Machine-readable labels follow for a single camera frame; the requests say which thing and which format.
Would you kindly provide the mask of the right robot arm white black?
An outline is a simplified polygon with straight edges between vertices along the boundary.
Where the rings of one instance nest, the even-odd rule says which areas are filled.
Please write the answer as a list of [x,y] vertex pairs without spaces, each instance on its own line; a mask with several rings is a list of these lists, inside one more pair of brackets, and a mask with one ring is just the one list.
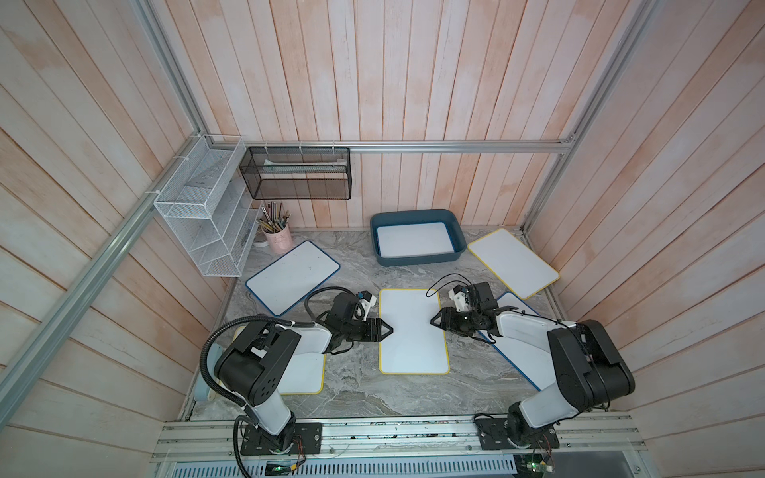
[[505,447],[518,449],[558,445],[554,425],[598,406],[608,408],[636,389],[627,363],[597,321],[554,320],[516,306],[499,304],[486,282],[459,283],[449,292],[452,304],[430,324],[444,332],[495,345],[500,339],[533,348],[534,358],[551,366],[555,380],[521,402],[508,407],[503,433],[490,426],[497,419],[479,413],[477,430]]

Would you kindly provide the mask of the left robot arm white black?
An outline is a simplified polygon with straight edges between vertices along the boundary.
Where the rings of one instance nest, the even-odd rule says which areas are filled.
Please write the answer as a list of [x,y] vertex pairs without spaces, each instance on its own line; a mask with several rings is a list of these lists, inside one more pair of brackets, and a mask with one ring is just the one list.
[[292,358],[344,354],[344,343],[384,342],[394,327],[370,316],[376,303],[368,291],[330,286],[305,297],[307,322],[263,314],[233,320],[212,332],[202,346],[200,376],[236,404],[249,425],[274,439],[289,440],[295,416],[278,386]]

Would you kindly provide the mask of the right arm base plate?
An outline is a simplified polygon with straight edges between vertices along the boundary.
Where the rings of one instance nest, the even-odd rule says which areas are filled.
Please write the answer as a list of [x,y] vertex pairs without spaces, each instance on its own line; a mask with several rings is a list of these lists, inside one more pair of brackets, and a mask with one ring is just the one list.
[[483,450],[551,450],[560,447],[557,432],[552,426],[530,428],[521,416],[494,417],[479,413],[472,421]]

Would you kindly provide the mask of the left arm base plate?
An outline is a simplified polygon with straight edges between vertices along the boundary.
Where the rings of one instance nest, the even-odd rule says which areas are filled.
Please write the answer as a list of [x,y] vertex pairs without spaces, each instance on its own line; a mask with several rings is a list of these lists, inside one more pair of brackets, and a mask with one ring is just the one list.
[[246,424],[238,444],[243,456],[311,455],[321,451],[322,439],[323,426],[318,422],[288,424],[278,435]]

